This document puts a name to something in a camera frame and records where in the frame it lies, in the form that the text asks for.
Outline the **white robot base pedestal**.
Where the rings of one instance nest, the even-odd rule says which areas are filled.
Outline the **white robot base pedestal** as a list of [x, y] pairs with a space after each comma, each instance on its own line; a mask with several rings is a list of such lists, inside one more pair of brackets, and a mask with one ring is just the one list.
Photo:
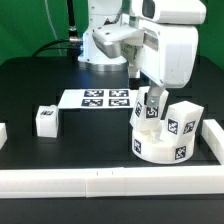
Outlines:
[[109, 27], [108, 33], [120, 27], [123, 0], [87, 0], [88, 27], [82, 35], [81, 68], [93, 71], [122, 71], [127, 61], [119, 53], [119, 43], [107, 41], [98, 32]]

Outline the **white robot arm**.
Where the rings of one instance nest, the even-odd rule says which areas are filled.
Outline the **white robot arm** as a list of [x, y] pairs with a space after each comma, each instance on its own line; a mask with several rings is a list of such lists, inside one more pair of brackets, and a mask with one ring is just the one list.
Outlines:
[[188, 83], [198, 46], [195, 26], [205, 17], [200, 0], [131, 0], [120, 23], [98, 27], [92, 37], [107, 57], [124, 57], [151, 80], [146, 105], [157, 107], [166, 88]]

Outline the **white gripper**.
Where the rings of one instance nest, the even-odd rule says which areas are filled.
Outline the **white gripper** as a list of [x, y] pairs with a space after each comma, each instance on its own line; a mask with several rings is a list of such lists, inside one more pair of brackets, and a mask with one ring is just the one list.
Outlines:
[[164, 88], [182, 88], [189, 81], [195, 61], [198, 32], [190, 17], [162, 18], [123, 15], [120, 27], [98, 35], [119, 43], [119, 53], [152, 83], [145, 105], [158, 107]]

